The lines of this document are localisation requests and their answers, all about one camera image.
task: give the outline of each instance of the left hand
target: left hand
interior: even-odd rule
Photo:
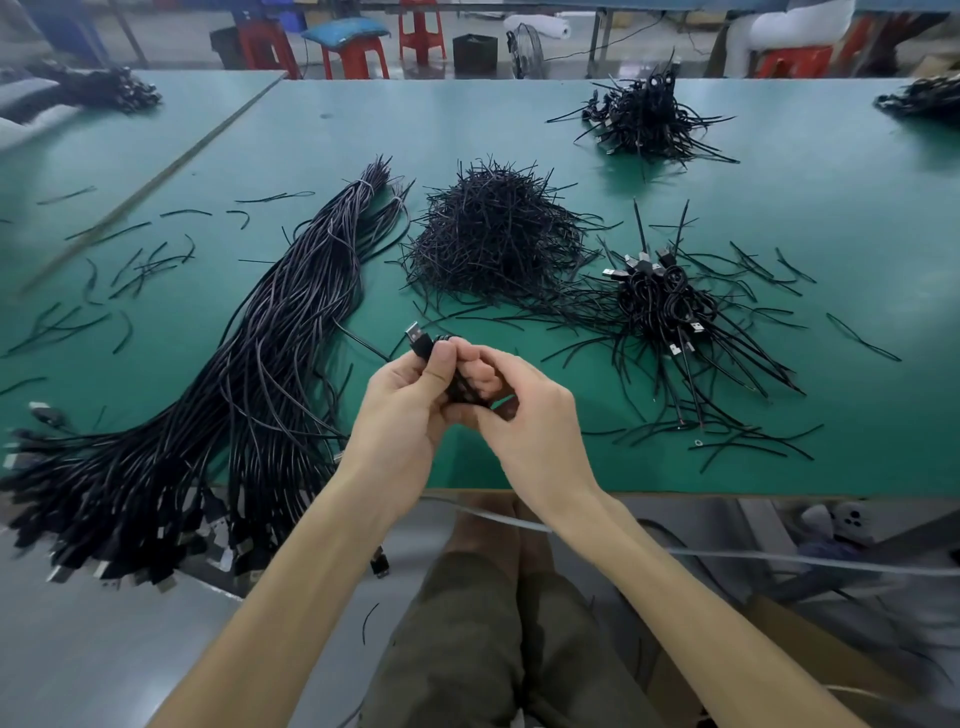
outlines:
[[[458,368],[482,397],[502,383],[478,347],[459,337],[434,344],[429,362],[413,352],[381,367],[367,385],[337,479],[363,489],[371,507],[393,524],[426,486],[448,423],[441,415],[445,390]]]

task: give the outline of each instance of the metal frame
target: metal frame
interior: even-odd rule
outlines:
[[[960,544],[960,509],[870,546],[860,553],[860,558],[876,564],[896,564],[956,544]],[[792,603],[843,589],[857,578],[863,578],[863,575],[848,569],[822,567],[780,582],[761,593],[774,601]]]

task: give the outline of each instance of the black trash bin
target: black trash bin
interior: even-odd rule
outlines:
[[[473,33],[453,38],[453,72],[457,76],[496,78],[497,40]]]
[[[247,60],[243,57],[243,47],[240,45],[240,32],[235,25],[210,31],[210,48],[220,56],[227,71],[247,70]]]

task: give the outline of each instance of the shorts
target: shorts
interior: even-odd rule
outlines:
[[[553,572],[514,587],[483,556],[442,555],[396,627],[358,728],[661,728],[583,596]]]

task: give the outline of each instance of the metal usb connector tip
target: metal usb connector tip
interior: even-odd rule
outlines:
[[[423,329],[420,328],[420,323],[415,321],[409,327],[407,327],[407,340],[413,344],[421,336],[423,336]]]

